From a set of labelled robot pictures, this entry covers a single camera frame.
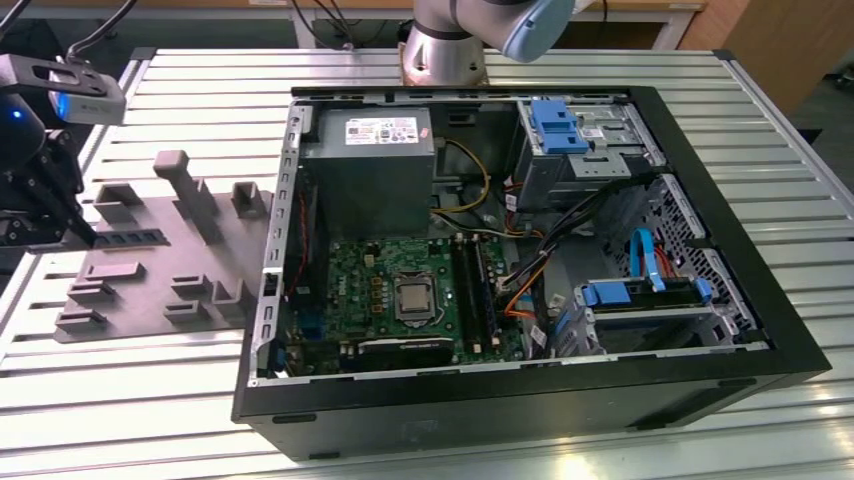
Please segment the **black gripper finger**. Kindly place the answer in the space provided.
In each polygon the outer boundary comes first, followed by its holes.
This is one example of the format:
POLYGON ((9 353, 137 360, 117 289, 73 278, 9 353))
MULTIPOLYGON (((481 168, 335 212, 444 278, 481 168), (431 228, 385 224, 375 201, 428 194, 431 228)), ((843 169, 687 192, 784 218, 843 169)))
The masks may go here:
POLYGON ((60 245, 69 226, 66 216, 1 213, 1 247, 60 245))
POLYGON ((49 130, 34 160, 33 193, 46 223, 60 230, 64 247, 88 250, 97 233, 82 217, 77 195, 82 192, 82 175, 77 161, 78 142, 69 130, 49 130))

